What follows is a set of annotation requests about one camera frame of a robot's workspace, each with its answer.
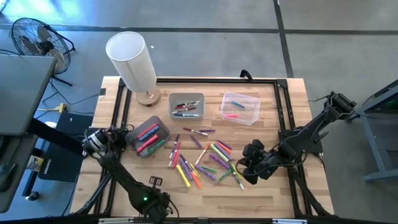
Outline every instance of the metal stand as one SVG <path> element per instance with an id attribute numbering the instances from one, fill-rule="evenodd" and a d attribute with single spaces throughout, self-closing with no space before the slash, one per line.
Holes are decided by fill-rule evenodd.
<path id="1" fill-rule="evenodd" d="M 369 100 L 369 102 L 363 105 L 360 109 L 356 110 L 355 114 L 353 114 L 352 117 L 346 120 L 347 123 L 350 123 L 356 118 L 361 118 L 366 137 L 372 149 L 372 153 L 376 160 L 377 167 L 379 168 L 379 172 L 365 175 L 363 177 L 363 180 L 365 182 L 398 177 L 398 169 L 393 169 L 392 164 L 389 160 L 389 156 L 387 153 L 388 149 L 386 149 L 385 147 L 381 147 L 379 145 L 380 143 L 377 143 L 376 134 L 369 124 L 369 120 L 372 118 L 368 118 L 368 116 L 377 117 L 377 114 L 388 114 L 387 117 L 397 116 L 397 113 L 388 113 L 389 110 L 385 110 L 383 107 L 385 107 L 386 103 L 398 99 L 398 81 L 391 83 L 379 92 L 375 93 L 373 96 L 375 97 L 375 99 Z"/>

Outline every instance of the orange marker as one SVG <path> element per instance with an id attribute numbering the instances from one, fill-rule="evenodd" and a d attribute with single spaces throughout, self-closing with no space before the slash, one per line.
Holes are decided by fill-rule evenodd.
<path id="1" fill-rule="evenodd" d="M 222 147 L 222 148 L 223 148 L 226 152 L 228 152 L 229 154 L 231 153 L 231 150 L 228 149 L 226 146 L 224 146 L 222 143 L 217 142 L 217 144 L 218 144 L 220 147 Z"/>
<path id="2" fill-rule="evenodd" d="M 199 163 L 201 157 L 205 154 L 205 152 L 207 151 L 207 149 L 209 148 L 209 146 L 210 146 L 210 142 L 209 142 L 209 144 L 207 144 L 207 146 L 205 147 L 205 150 L 203 150 L 203 152 L 201 152 L 201 154 L 200 154 L 200 156 L 199 156 L 197 162 L 195 163 L 195 165 Z"/>
<path id="3" fill-rule="evenodd" d="M 195 174 L 193 172 L 191 172 L 191 175 L 193 177 L 193 180 L 195 181 L 195 183 L 197 184 L 197 186 L 199 187 L 199 189 L 201 189 L 201 184 L 198 180 L 198 178 L 195 176 Z"/>

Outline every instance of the wooden tabletop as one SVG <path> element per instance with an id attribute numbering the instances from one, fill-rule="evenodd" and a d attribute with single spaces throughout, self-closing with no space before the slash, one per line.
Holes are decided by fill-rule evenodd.
<path id="1" fill-rule="evenodd" d="M 290 99 L 296 126 L 304 126 L 311 119 L 307 93 L 301 78 L 288 78 Z M 93 120 L 93 126 L 107 128 L 111 123 L 119 77 L 104 77 L 102 88 L 106 94 L 98 98 Z M 243 147 L 253 139 L 259 139 L 270 149 L 278 142 L 277 132 L 280 129 L 274 87 L 270 84 L 231 84 L 231 83 L 159 83 L 162 98 L 160 102 L 150 108 L 141 106 L 132 94 L 127 124 L 139 126 L 153 115 L 158 116 L 170 130 L 171 141 L 158 149 L 146 159 L 137 157 L 128 147 L 122 154 L 121 162 L 126 169 L 140 182 L 148 184 L 149 177 L 154 175 L 163 178 L 162 190 L 171 195 L 171 199 L 178 207 L 181 217 L 236 217 L 236 218 L 269 218 L 294 216 L 292 198 L 290 196 L 287 170 L 279 168 L 268 180 L 259 179 L 256 185 L 243 180 L 244 190 L 239 188 L 232 175 L 215 185 L 204 175 L 199 178 L 202 189 L 192 182 L 187 189 L 176 169 L 170 169 L 169 155 L 177 134 L 180 134 L 180 152 L 188 161 L 194 163 L 202 150 L 199 150 L 190 138 L 190 133 L 183 127 L 192 129 L 215 128 L 216 133 L 208 137 L 195 135 L 202 145 L 221 139 L 232 146 L 232 157 L 237 160 L 242 157 Z M 225 121 L 220 117 L 220 107 L 226 91 L 233 91 L 244 95 L 254 96 L 261 100 L 259 119 L 251 126 Z M 170 93 L 200 92 L 205 94 L 205 116 L 203 121 L 172 121 L 167 115 L 167 100 Z M 124 104 L 119 109 L 118 125 Z M 209 160 L 208 154 L 200 164 L 215 168 L 219 178 L 225 169 L 214 161 Z M 309 189 L 330 213 L 333 207 L 330 200 L 328 184 L 322 163 L 313 155 L 309 155 L 304 163 L 305 175 Z M 73 198 L 71 212 L 83 206 L 98 185 L 101 167 L 91 158 L 83 161 L 76 192 Z M 300 207 L 304 211 L 303 197 L 298 191 Z M 127 193 L 117 184 L 112 216 L 138 216 L 138 212 L 130 205 Z"/>

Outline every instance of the concrete floor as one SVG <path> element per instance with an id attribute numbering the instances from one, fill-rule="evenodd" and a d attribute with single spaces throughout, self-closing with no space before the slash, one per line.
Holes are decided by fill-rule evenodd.
<path id="1" fill-rule="evenodd" d="M 273 0 L 10 0 L 0 15 L 0 49 L 15 50 L 8 24 L 18 17 L 34 17 L 49 24 L 73 27 L 177 27 L 277 29 Z M 280 0 L 286 29 L 398 30 L 398 2 L 390 0 Z M 72 88 L 56 83 L 70 100 L 98 93 L 102 77 L 117 75 L 104 47 L 115 32 L 62 31 L 75 43 L 70 68 L 59 77 Z M 141 32 L 160 76 L 238 76 L 248 69 L 254 77 L 286 77 L 279 34 Z M 304 78 L 310 99 L 330 91 L 344 93 L 358 104 L 393 82 L 398 65 L 396 35 L 287 35 L 294 77 Z M 45 96 L 52 94 L 47 88 Z M 56 96 L 47 106 L 62 101 Z M 70 107 L 94 111 L 96 98 Z M 310 103 L 318 114 L 322 102 Z M 49 113 L 42 121 L 56 121 Z M 398 222 L 397 179 L 365 184 L 363 175 L 377 171 L 360 121 L 335 122 L 322 140 L 326 175 L 335 213 L 345 218 Z M 59 194 L 60 188 L 67 193 Z M 0 220 L 60 215 L 73 184 L 38 180 L 34 189 L 43 199 L 25 201 L 17 193 L 11 209 Z"/>

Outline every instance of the yellow marker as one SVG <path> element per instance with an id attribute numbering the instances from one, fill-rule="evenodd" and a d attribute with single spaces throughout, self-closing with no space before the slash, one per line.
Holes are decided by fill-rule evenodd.
<path id="1" fill-rule="evenodd" d="M 225 161 L 228 162 L 228 158 L 224 156 L 223 153 L 221 153 L 216 146 L 214 146 L 213 144 L 210 145 L 210 147 Z"/>
<path id="2" fill-rule="evenodd" d="M 177 168 L 177 170 L 180 172 L 181 177 L 182 177 L 182 179 L 183 179 L 184 182 L 185 182 L 185 185 L 186 185 L 188 188 L 190 188 L 190 187 L 191 187 L 191 184 L 189 183 L 189 181 L 188 181 L 187 177 L 185 176 L 185 174 L 182 172 L 182 169 L 181 169 L 180 165 L 177 165 L 176 168 Z"/>
<path id="3" fill-rule="evenodd" d="M 195 167 L 194 167 L 191 163 L 189 163 L 189 165 L 192 167 L 192 169 L 193 169 L 193 171 L 196 173 L 197 177 L 200 177 L 200 174 L 199 174 L 199 172 L 195 169 Z"/>
<path id="4" fill-rule="evenodd" d="M 231 163 L 231 165 L 232 165 L 232 168 L 235 170 L 235 172 L 236 172 L 236 175 L 238 175 L 239 179 L 241 179 L 241 180 L 242 180 L 242 175 L 241 175 L 240 173 L 238 173 L 238 171 L 236 170 L 236 167 L 235 167 L 235 165 L 234 165 L 233 163 Z"/>

